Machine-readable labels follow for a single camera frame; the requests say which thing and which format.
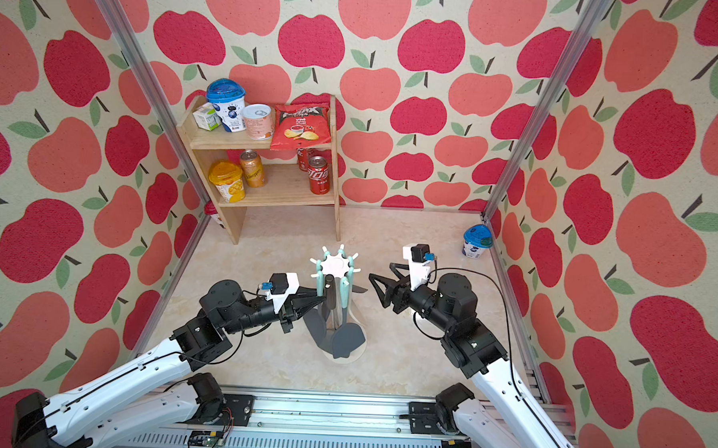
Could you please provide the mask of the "white utensil rack stand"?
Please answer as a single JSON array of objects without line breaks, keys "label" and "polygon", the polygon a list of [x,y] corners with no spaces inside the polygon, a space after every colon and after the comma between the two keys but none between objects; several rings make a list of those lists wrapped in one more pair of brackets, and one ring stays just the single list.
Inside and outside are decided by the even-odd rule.
[{"label": "white utensil rack stand", "polygon": [[361,269],[355,265],[359,254],[348,255],[344,245],[335,252],[322,248],[323,255],[311,259],[315,265],[312,278],[316,292],[324,301],[304,317],[308,332],[327,359],[351,364],[361,358],[367,348],[366,334],[354,315],[353,295],[364,293],[355,285]]}]

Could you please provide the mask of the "grey slotted turner mint handle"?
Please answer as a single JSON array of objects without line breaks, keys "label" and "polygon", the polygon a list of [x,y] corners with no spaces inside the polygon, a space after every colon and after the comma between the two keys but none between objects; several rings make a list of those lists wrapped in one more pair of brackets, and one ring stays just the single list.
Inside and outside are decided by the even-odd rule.
[{"label": "grey slotted turner mint handle", "polygon": [[304,322],[308,328],[308,331],[313,338],[315,344],[317,344],[317,347],[322,350],[323,352],[326,352],[327,354],[331,354],[331,336],[328,333],[328,329],[326,328],[326,324],[324,323],[323,316],[321,316],[321,304],[317,308],[310,311],[305,317]]}]

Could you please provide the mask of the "grey spatula mint handle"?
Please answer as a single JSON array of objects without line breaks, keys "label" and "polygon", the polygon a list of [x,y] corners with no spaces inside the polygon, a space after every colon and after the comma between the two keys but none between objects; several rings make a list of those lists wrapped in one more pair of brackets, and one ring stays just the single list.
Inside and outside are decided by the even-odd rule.
[{"label": "grey spatula mint handle", "polygon": [[341,324],[332,338],[333,358],[348,359],[353,352],[365,344],[365,336],[359,324],[350,321],[349,302],[352,294],[352,279],[350,274],[341,278],[339,283],[339,308],[341,309]]}]

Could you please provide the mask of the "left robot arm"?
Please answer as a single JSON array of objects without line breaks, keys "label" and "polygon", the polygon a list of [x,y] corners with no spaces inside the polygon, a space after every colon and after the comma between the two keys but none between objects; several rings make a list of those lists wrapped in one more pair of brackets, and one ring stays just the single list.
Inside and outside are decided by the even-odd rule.
[{"label": "left robot arm", "polygon": [[277,274],[264,295],[247,299],[234,280],[215,283],[189,322],[135,360],[87,384],[47,398],[24,397],[14,410],[14,448],[115,448],[153,428],[209,424],[225,414],[225,398],[203,367],[231,358],[230,336],[242,338],[274,322],[289,332],[332,288],[306,288],[296,275]]}]

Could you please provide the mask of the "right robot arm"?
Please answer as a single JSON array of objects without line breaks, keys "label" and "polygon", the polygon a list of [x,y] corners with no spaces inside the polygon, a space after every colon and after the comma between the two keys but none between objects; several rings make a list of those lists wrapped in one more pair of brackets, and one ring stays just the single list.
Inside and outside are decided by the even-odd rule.
[{"label": "right robot arm", "polygon": [[445,389],[437,404],[445,421],[479,448],[576,448],[523,384],[509,353],[477,316],[478,298],[463,272],[443,272],[435,286],[412,283],[392,264],[394,277],[370,274],[383,307],[412,310],[441,330],[445,356],[500,414],[492,418],[462,384]]}]

